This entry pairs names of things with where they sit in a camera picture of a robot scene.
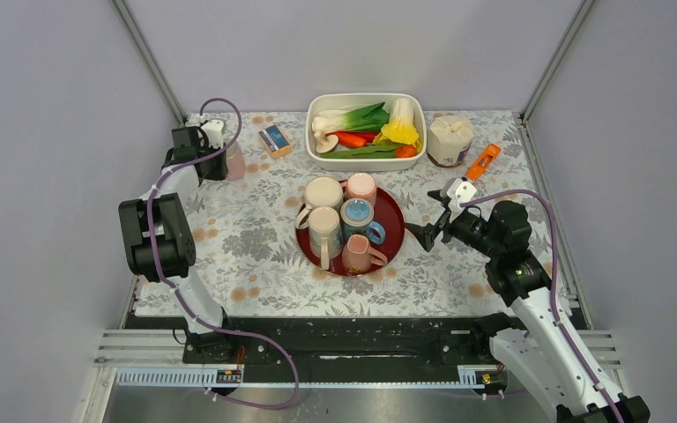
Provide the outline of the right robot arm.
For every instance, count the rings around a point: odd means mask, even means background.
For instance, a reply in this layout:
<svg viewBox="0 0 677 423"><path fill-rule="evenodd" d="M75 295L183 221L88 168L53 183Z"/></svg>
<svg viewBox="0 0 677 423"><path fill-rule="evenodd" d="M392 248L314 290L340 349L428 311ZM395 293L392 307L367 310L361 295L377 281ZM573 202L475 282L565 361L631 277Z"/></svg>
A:
<svg viewBox="0 0 677 423"><path fill-rule="evenodd" d="M524 325L516 329L504 313L477 319L470 349L478 361L502 363L524 385L553 422L647 422L651 411L639 396L626 395L607 375L569 319L558 298L555 271L546 271L531 252L532 226L524 205L509 191L492 195L488 218L473 213L480 199L467 201L471 185L460 192L431 190L443 205L434 224L407 224L430 251L435 239L458 240L486 256L487 281Z"/></svg>

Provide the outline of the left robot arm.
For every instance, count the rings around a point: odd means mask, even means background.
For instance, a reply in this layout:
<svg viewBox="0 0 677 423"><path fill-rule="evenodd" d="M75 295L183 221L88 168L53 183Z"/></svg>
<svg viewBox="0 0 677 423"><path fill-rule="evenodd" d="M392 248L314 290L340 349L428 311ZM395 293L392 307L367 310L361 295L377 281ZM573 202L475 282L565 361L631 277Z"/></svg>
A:
<svg viewBox="0 0 677 423"><path fill-rule="evenodd" d="M202 180L224 176L227 168L221 156L203 160L217 151L204 130L181 127L172 138L159 180L143 196L119 204L126 260L133 274L167 286L186 320L186 348L226 362L239 341L221 329L226 313L194 269L196 245L182 203Z"/></svg>

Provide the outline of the pink faceted mug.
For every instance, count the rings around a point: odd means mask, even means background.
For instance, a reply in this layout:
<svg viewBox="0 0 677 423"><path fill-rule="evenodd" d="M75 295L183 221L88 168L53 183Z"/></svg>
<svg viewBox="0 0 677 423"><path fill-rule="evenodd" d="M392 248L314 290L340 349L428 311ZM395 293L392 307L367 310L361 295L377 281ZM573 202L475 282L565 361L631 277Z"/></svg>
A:
<svg viewBox="0 0 677 423"><path fill-rule="evenodd" d="M238 142L233 142L225 152L227 179L238 180L246 173L246 163Z"/></svg>

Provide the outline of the blue glazed mug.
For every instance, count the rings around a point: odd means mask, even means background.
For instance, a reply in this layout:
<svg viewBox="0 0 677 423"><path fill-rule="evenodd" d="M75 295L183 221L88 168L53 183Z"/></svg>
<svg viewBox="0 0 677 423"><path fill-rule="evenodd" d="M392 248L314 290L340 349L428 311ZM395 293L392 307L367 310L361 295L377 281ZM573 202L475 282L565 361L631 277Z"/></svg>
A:
<svg viewBox="0 0 677 423"><path fill-rule="evenodd" d="M386 231L380 223L375 221L375 209L368 200L363 198L347 199L342 204L339 215L345 241L358 234L377 245L385 242Z"/></svg>

